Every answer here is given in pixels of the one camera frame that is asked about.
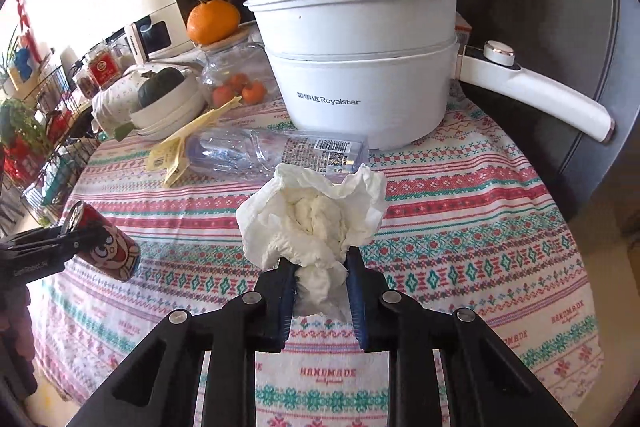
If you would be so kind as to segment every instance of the plastic water bottle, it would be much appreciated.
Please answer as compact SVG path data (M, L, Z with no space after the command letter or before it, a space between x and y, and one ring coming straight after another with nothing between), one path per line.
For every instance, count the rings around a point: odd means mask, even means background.
M184 155L194 172L247 182L267 182L279 163L312 169L340 182L369 162L362 136L236 127L211 127L191 135Z

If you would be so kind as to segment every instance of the yellow paper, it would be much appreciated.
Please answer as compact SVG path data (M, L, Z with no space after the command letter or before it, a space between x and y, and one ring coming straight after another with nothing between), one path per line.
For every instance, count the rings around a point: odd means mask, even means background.
M154 146L146 159L147 171L166 169L164 187L170 187L186 172L189 164L184 155L184 141L201 128L212 125L230 109L238 107L242 98L236 96L218 109L212 109L188 123L169 138Z

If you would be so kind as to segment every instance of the red can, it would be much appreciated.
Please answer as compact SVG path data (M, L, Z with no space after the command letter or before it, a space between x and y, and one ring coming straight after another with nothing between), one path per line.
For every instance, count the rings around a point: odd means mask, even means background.
M79 251L78 255L109 277L128 281L140 263L140 247L89 203L78 201L71 207L62 225L62 233L97 225L106 230L106 240L90 250Z

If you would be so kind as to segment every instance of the white paper towel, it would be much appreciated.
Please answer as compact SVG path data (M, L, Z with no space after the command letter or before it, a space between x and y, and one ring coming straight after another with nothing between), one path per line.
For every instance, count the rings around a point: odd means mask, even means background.
M368 244L380 227L385 192L385 175L365 165L334 185L318 172L280 164L236 211L244 255L263 270L280 257L301 266L294 315L348 321L342 263L349 247Z

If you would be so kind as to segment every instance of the pot lid knob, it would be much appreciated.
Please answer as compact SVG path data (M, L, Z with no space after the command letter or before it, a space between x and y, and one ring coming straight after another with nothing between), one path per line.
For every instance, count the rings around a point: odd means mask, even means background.
M485 42L484 57L501 66L513 66L516 61L516 54L513 48L498 41Z

